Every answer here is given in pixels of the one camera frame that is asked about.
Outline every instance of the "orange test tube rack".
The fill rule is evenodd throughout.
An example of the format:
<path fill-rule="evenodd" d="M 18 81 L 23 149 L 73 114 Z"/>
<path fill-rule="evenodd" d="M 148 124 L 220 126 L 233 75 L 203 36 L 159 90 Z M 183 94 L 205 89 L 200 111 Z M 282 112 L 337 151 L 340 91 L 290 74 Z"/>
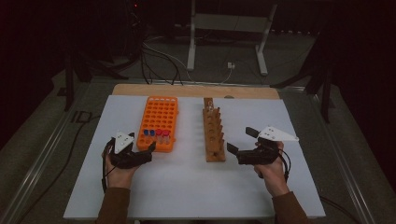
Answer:
<path fill-rule="evenodd" d="M 156 139 L 155 136 L 147 135 L 147 132 L 155 132 L 160 129 L 169 132 L 169 141 L 161 141 L 161 143 L 157 141 L 155 151 L 171 152 L 176 141 L 177 114 L 176 97 L 149 96 L 137 136 L 137 148 L 139 150 L 148 149 L 149 145 Z"/>

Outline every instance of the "person's left hand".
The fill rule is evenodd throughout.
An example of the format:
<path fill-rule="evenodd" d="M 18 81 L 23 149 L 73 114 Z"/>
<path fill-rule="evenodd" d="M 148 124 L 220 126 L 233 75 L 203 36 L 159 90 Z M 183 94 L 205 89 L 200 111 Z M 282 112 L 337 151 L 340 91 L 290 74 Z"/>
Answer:
<path fill-rule="evenodd" d="M 102 156 L 106 156 L 106 172 L 108 173 L 111 171 L 107 175 L 107 186 L 109 188 L 130 189 L 132 185 L 132 177 L 139 166 L 131 169 L 114 168 L 114 165 L 111 164 L 110 156 L 108 154 L 102 154 Z"/>

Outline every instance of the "dark floor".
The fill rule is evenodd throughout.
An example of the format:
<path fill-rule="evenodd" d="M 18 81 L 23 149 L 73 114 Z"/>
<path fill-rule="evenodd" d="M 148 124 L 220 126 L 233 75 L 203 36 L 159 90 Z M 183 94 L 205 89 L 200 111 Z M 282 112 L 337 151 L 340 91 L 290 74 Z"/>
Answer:
<path fill-rule="evenodd" d="M 176 84 L 195 85 L 249 85 L 268 87 L 298 74 L 304 58 L 315 42 L 307 35 L 270 35 L 264 49 L 269 75 L 259 74 L 254 45 L 260 41 L 249 39 L 232 44 L 202 45 L 197 47 L 195 70 L 187 73 L 186 64 L 189 39 L 178 37 L 168 40 L 152 36 L 145 42 L 146 79 L 167 84 L 176 73 L 175 67 L 165 59 L 154 57 L 149 49 L 171 55 L 177 65 L 180 79 Z M 234 63 L 231 72 L 226 64 Z M 64 72 L 54 77 L 54 91 L 42 102 L 34 114 L 20 127 L 13 138 L 0 151 L 0 214 L 4 223 L 15 220 L 27 211 L 40 197 L 55 176 L 62 170 L 69 151 L 73 148 L 70 163 L 58 181 L 43 198 L 27 213 L 22 223 L 91 223 L 63 219 L 64 209 L 73 190 L 79 168 L 91 142 L 98 119 L 85 125 L 78 133 L 79 123 L 70 122 L 76 111 L 92 112 L 99 116 L 106 98 L 118 83 L 145 83 L 140 62 L 120 72 L 129 80 L 119 81 L 96 72 L 91 83 L 76 81 L 76 101 L 69 113 L 64 113 L 65 99 L 56 96 L 64 86 Z M 297 135 L 300 136 L 305 159 L 311 170 L 319 195 L 345 207 L 361 223 L 394 223 L 396 198 L 386 178 L 378 167 L 361 131 L 351 116 L 340 92 L 332 87 L 332 107 L 329 109 L 330 124 L 326 124 L 318 112 L 316 96 L 306 95 L 302 87 L 309 78 L 279 90 L 281 99 L 290 113 Z M 40 153 L 48 153 L 48 162 L 40 170 L 33 170 L 36 178 L 30 186 L 22 188 L 25 176 L 33 167 Z M 323 204 L 326 217 L 314 223 L 354 223 L 339 210 Z M 260 220 L 273 223 L 272 219 Z M 161 221 L 161 223 L 192 223 L 193 221 Z M 207 223 L 254 223 L 253 220 L 211 220 Z"/>

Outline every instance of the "brown sleeve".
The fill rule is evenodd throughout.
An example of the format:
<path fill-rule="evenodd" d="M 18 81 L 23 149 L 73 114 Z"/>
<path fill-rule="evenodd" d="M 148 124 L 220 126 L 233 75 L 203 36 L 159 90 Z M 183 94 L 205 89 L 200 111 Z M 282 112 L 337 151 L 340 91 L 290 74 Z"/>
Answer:
<path fill-rule="evenodd" d="M 109 188 L 106 190 L 96 224 L 122 224 L 127 222 L 129 189 Z"/>
<path fill-rule="evenodd" d="M 279 224 L 311 223 L 292 191 L 287 194 L 274 197 L 273 203 Z"/>

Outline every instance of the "person's right hand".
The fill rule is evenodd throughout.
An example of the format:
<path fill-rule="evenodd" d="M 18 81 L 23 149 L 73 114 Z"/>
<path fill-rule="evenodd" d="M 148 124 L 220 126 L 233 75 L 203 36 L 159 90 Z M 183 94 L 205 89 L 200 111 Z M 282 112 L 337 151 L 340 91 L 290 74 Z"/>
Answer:
<path fill-rule="evenodd" d="M 276 143 L 277 147 L 280 149 L 279 153 L 281 154 L 284 145 L 282 142 Z M 254 165 L 254 171 L 257 174 L 262 174 L 265 187 L 273 197 L 290 192 L 288 185 L 286 184 L 282 160 L 279 157 L 271 164 Z"/>

